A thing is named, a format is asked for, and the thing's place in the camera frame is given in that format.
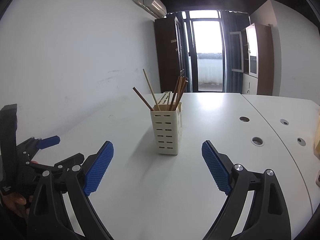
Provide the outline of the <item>left hand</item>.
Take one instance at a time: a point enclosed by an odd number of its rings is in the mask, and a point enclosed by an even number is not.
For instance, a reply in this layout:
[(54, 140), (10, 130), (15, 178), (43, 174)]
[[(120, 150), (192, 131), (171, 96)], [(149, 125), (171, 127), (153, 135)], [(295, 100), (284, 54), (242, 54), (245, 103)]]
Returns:
[(28, 205), (31, 204), (32, 201), (33, 196), (29, 196), (29, 198), (26, 199), (17, 192), (7, 195), (1, 193), (1, 215), (28, 218), (30, 211)]

